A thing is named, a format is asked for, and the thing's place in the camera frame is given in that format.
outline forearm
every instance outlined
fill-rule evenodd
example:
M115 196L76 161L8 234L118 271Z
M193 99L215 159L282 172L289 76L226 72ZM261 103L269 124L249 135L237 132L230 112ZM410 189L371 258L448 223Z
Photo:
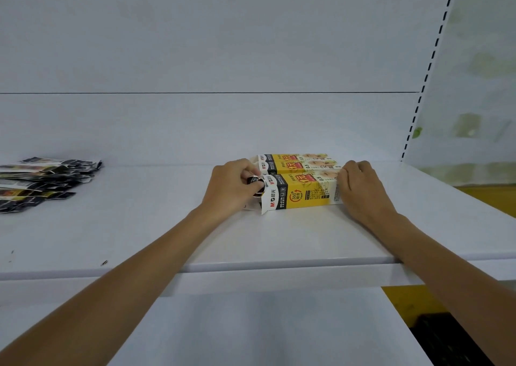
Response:
M203 207L56 309L0 364L107 364L197 246L220 223Z
M496 365L516 364L516 294L421 232L404 216L370 225Z

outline hand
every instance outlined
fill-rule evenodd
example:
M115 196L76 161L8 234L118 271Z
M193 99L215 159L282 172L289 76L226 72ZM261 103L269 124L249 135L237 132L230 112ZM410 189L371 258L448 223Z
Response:
M247 178L254 175L260 176L261 172L245 158L217 165L213 168L201 206L216 214L220 220L229 218L263 188L261 181L247 184Z
M397 215L384 185L368 161L348 161L337 180L348 212L370 230L386 216Z

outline stack of packages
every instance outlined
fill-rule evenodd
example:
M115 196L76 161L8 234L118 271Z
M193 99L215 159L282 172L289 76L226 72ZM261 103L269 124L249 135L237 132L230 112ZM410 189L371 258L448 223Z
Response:
M259 154L251 159L263 175L261 213L341 203L341 165L327 154Z
M0 165L0 213L20 212L45 200L75 195L70 188L90 182L102 161L32 157Z

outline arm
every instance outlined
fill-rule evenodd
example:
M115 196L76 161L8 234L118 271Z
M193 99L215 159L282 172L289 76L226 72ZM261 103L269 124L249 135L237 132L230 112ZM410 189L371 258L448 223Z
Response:
M107 364L197 246L262 182L246 159L216 166L203 202L152 244L87 286L0 353L0 364Z
M369 162L349 161L339 188L350 215L422 279L491 361L515 365L516 293L398 214Z

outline yellow floor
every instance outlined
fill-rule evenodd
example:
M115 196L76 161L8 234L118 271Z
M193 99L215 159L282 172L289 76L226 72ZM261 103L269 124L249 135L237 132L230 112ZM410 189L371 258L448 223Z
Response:
M516 218L516 186L458 187L462 192ZM405 323L412 327L424 313L439 313L446 308L425 285L383 287Z

